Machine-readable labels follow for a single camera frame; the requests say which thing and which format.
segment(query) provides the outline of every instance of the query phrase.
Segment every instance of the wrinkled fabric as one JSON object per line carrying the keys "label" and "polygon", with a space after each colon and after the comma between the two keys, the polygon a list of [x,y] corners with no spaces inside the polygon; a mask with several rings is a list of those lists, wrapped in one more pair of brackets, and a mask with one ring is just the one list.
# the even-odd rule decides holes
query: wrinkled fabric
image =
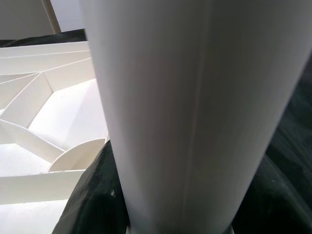
{"label": "wrinkled fabric", "polygon": [[233,221],[236,234],[312,233],[312,59]]}
{"label": "wrinkled fabric", "polygon": [[52,234],[125,234],[128,225],[109,141],[82,174]]}
{"label": "wrinkled fabric", "polygon": [[77,41],[86,41],[84,29],[78,29],[41,37],[25,38],[20,40],[0,40],[0,47],[42,45],[42,44],[66,43]]}

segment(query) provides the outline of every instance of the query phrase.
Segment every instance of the white board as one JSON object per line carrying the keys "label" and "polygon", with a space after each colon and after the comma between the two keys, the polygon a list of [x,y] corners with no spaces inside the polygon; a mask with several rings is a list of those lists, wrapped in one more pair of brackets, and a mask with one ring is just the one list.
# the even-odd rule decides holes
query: white board
{"label": "white board", "polygon": [[55,54],[55,53],[66,53],[66,52],[88,51],[88,50],[89,44],[87,41],[72,42],[72,43],[56,43],[47,45],[16,46],[16,47],[1,48],[0,58]]}
{"label": "white board", "polygon": [[27,128],[51,94],[49,83],[40,74],[14,98],[1,118]]}
{"label": "white board", "polygon": [[53,92],[96,77],[91,58],[69,63],[43,73]]}
{"label": "white board", "polygon": [[0,58],[3,75],[33,73],[90,57],[89,51]]}
{"label": "white board", "polygon": [[66,203],[67,199],[0,205],[0,233],[50,234]]}
{"label": "white board", "polygon": [[10,133],[16,144],[52,163],[64,151],[51,142],[19,125],[0,120],[0,124]]}
{"label": "white board", "polygon": [[105,138],[107,128],[96,80],[54,92],[28,129],[65,150]]}
{"label": "white board", "polygon": [[32,73],[21,73],[21,74],[10,74],[10,75],[0,75],[0,83],[6,82],[9,80],[25,77],[31,75]]}
{"label": "white board", "polygon": [[12,99],[36,76],[37,74],[32,74],[0,83],[0,109],[4,109],[12,101]]}
{"label": "white board", "polygon": [[0,176],[46,172],[51,163],[15,143],[0,144]]}
{"label": "white board", "polygon": [[0,177],[0,204],[68,199],[83,172]]}

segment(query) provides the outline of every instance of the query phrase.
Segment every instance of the white pipe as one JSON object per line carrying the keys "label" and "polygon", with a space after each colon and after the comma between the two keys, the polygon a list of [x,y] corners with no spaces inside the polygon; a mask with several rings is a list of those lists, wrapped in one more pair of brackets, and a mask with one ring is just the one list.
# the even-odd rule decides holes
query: white pipe
{"label": "white pipe", "polygon": [[82,3],[132,233],[222,233],[311,51],[312,1]]}

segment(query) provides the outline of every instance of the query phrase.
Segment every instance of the white partition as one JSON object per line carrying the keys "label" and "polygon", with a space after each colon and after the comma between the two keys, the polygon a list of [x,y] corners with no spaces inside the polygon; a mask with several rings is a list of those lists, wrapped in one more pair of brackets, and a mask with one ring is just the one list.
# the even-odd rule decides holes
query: white partition
{"label": "white partition", "polygon": [[37,75],[38,74],[31,74],[5,82],[0,82],[0,115],[13,98]]}
{"label": "white partition", "polygon": [[50,234],[82,173],[0,177],[0,233]]}
{"label": "white partition", "polygon": [[56,43],[46,45],[16,46],[0,49],[0,58],[17,57],[27,55],[55,54],[76,51],[88,51],[89,44],[87,41],[72,43]]}
{"label": "white partition", "polygon": [[0,49],[0,233],[51,233],[107,136],[87,42]]}
{"label": "white partition", "polygon": [[21,74],[10,74],[10,75],[0,75],[0,82],[6,82],[9,80],[25,77],[31,75],[32,73],[21,73]]}
{"label": "white partition", "polygon": [[89,51],[78,51],[0,58],[0,72],[3,75],[39,72],[89,57]]}

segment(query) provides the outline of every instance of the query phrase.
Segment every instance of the curved white piece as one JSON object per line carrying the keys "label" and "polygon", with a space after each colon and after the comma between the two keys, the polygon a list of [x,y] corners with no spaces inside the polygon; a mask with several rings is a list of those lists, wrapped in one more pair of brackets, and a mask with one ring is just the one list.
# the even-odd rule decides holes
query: curved white piece
{"label": "curved white piece", "polygon": [[86,169],[103,148],[105,138],[90,140],[75,146],[60,155],[51,165],[49,171]]}
{"label": "curved white piece", "polygon": [[0,58],[40,55],[40,54],[55,54],[74,51],[86,51],[86,50],[89,50],[89,44],[87,41],[72,42],[72,43],[56,43],[46,45],[17,46],[17,47],[1,48]]}
{"label": "curved white piece", "polygon": [[0,177],[0,233],[50,234],[83,172]]}
{"label": "curved white piece", "polygon": [[10,133],[16,144],[50,163],[64,152],[61,148],[49,143],[36,134],[29,132],[26,128],[1,119],[0,124],[8,133]]}
{"label": "curved white piece", "polygon": [[0,83],[0,114],[1,110],[4,110],[12,99],[37,75],[31,74]]}
{"label": "curved white piece", "polygon": [[41,72],[90,57],[89,51],[0,58],[3,75]]}

